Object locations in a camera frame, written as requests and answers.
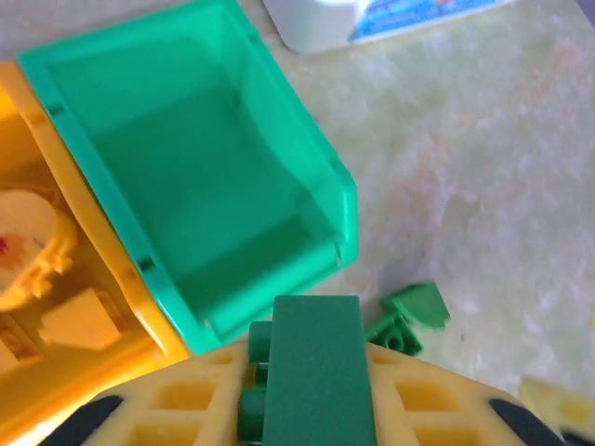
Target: beige tile floor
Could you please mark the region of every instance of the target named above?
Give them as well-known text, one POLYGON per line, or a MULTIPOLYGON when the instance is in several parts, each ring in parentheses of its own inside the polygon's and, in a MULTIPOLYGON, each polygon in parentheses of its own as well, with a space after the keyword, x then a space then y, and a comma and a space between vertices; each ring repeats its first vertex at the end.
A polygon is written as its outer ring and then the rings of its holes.
MULTIPOLYGON (((172 0, 0 0, 0 59, 172 0)), ((573 0, 520 0, 330 54, 241 4, 359 187, 361 257, 315 292, 433 279, 452 321, 422 358, 516 393, 595 389, 595 31, 573 0)))

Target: yellow container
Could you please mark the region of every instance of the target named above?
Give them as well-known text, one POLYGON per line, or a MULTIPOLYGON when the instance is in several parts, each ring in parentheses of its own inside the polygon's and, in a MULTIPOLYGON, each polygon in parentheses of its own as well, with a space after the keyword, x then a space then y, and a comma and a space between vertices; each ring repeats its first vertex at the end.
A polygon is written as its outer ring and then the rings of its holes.
POLYGON ((31 262, 25 292, 0 304, 0 444, 29 445, 101 389, 189 350, 13 62, 0 63, 0 160, 0 193, 34 194, 66 225, 45 245, 52 254, 31 262))

